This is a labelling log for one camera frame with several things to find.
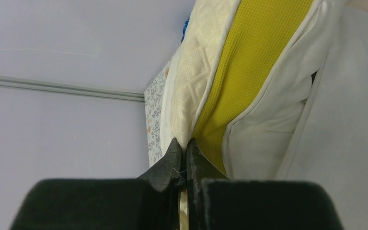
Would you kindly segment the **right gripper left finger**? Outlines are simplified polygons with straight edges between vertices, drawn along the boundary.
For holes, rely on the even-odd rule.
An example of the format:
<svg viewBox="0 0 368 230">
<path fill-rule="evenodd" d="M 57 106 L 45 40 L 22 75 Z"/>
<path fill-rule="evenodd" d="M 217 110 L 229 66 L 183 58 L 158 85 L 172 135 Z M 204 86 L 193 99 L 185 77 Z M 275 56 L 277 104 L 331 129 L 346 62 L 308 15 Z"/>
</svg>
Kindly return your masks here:
<svg viewBox="0 0 368 230">
<path fill-rule="evenodd" d="M 134 179 L 47 179 L 25 197 L 13 230 L 176 230 L 182 149 Z"/>
</svg>

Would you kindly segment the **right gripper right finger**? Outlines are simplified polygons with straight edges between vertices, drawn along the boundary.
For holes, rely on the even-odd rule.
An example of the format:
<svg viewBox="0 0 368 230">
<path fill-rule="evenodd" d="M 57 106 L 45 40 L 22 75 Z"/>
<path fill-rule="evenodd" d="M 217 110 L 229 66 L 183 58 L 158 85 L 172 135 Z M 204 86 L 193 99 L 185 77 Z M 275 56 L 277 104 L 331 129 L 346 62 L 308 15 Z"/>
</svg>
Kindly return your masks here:
<svg viewBox="0 0 368 230">
<path fill-rule="evenodd" d="M 315 183 L 231 180 L 202 153 L 186 149 L 191 230 L 341 230 L 326 191 Z"/>
</svg>

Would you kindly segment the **cream white pillowcase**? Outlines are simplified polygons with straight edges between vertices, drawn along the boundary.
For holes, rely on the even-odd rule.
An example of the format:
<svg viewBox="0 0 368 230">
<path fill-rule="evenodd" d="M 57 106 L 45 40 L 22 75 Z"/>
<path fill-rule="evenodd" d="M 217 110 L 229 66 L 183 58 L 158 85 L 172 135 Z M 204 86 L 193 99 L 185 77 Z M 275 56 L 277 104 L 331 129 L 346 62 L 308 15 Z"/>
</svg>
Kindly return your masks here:
<svg viewBox="0 0 368 230">
<path fill-rule="evenodd" d="M 165 120 L 171 113 L 167 87 L 174 83 L 181 46 L 164 87 L 162 152 L 174 138 Z M 368 12 L 347 3 L 343 8 L 274 179 L 318 183 L 329 193 L 346 229 L 368 230 Z"/>
</svg>

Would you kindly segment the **cream yellow quilted pillow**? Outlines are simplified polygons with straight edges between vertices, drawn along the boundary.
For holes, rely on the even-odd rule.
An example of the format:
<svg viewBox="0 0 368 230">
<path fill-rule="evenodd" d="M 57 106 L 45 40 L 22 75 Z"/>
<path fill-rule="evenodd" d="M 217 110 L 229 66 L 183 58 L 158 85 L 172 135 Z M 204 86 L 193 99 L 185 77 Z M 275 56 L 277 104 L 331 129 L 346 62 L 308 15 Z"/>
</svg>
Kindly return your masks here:
<svg viewBox="0 0 368 230">
<path fill-rule="evenodd" d="M 344 0 L 198 0 L 171 93 L 171 135 L 233 179 L 284 161 Z"/>
</svg>

